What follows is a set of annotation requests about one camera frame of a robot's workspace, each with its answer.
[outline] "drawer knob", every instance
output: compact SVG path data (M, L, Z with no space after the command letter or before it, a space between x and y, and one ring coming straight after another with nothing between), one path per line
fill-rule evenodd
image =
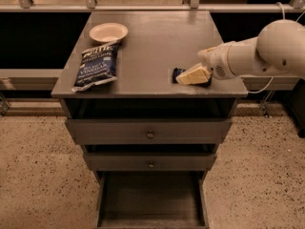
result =
M154 138L154 133L153 133L153 131L148 131L148 132L147 132L147 138L148 138L148 139L153 139L153 138Z
M153 161L150 161L149 162L149 167L152 169L152 168L154 168L154 162Z

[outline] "white bowl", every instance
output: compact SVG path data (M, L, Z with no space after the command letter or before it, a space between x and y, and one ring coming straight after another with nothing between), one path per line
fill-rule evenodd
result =
M119 41L128 33L128 29L117 23L105 23L93 27L90 30L90 37L98 42L107 43L112 41Z

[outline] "white cable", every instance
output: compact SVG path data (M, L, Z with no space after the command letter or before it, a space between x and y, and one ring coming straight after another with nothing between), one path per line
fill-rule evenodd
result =
M302 12L302 14L298 16L298 18L295 20L295 22L297 22L303 16L304 13L305 13L305 11Z
M282 9L283 19L285 19L285 10L284 10L284 6L283 6L282 3L280 3L280 2L277 2L276 4Z
M273 82L273 80L274 80L274 77L271 77L271 79L269 80L269 82L267 83L267 85L263 89L261 89L261 90L259 90L257 92L248 91L248 93L249 94L259 94L259 93L265 91L270 86L270 84Z

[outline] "table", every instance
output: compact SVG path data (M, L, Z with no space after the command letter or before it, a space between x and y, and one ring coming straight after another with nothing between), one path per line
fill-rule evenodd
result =
M117 58L118 80L73 93L81 52L98 46L92 27L129 29ZM58 79L66 125L100 182L96 228L208 228L202 182L232 124L240 78L208 88L172 83L174 68L220 44L207 11L94 11Z

